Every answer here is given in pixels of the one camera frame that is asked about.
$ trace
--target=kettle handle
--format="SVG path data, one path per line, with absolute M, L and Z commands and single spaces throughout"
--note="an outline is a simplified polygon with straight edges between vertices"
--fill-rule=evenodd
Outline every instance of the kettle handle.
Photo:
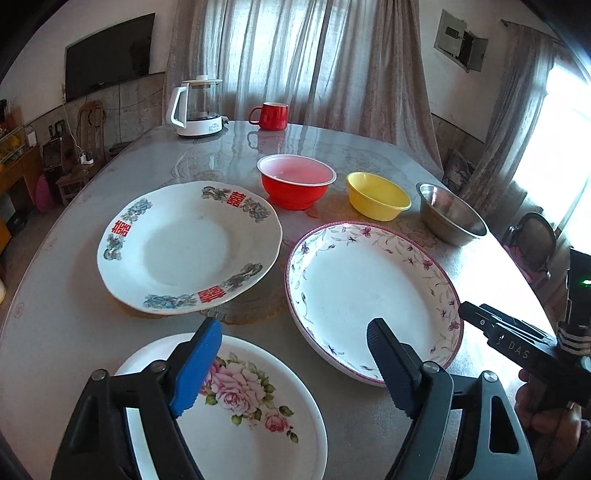
M 174 117 L 174 113 L 177 110 L 177 105 L 178 105 L 178 99 L 181 96 L 181 93 L 186 92 L 187 91 L 187 86 L 183 85 L 182 87 L 176 87 L 173 90 L 173 95 L 170 98 L 170 103 L 168 104 L 168 111 L 166 112 L 166 120 L 169 121 L 170 123 L 172 123 L 173 125 L 176 125 L 177 127 L 180 128 L 185 128 L 185 124 L 182 123 L 181 121 L 179 121 L 177 118 Z

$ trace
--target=pink bag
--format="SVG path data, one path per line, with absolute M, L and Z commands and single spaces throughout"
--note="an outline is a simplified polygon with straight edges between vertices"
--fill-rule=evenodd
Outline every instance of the pink bag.
M 41 175 L 39 177 L 37 187 L 35 188 L 35 206 L 40 212 L 49 212 L 49 210 L 52 210 L 56 207 L 45 175 Z

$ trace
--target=stool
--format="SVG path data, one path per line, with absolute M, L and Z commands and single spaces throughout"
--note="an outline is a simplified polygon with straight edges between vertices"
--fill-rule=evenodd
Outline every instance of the stool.
M 91 168 L 83 168 L 78 165 L 70 173 L 63 175 L 56 181 L 64 207 L 68 206 L 68 203 L 80 193 L 99 170 L 100 168 L 96 168 L 96 165 L 91 166 Z

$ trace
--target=glass kettle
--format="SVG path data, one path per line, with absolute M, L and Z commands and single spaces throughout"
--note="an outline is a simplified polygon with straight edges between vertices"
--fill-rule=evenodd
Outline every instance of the glass kettle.
M 173 91 L 166 119 L 179 135 L 199 137 L 222 129 L 222 81 L 198 75 Z

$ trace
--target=white plate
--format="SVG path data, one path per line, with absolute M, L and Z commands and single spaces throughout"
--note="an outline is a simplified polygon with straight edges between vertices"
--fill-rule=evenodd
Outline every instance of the white plate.
M 127 205 L 96 254 L 105 286 L 142 312 L 181 314 L 220 305 L 258 282 L 281 245 L 273 207 L 216 181 L 171 185 Z
M 157 340 L 135 352 L 116 374 L 140 372 L 192 336 Z M 273 355 L 244 340 L 224 335 L 217 355 L 222 362 L 214 363 L 195 405 L 177 420 L 202 475 L 207 480 L 321 480 L 326 429 L 306 386 Z M 139 410 L 127 413 L 142 480 L 157 480 Z
M 295 245 L 285 267 L 291 314 L 331 365 L 373 385 L 384 380 L 369 351 L 368 323 L 382 317 L 399 341 L 446 368 L 464 331 L 456 290 L 412 240 L 369 223 L 329 223 Z

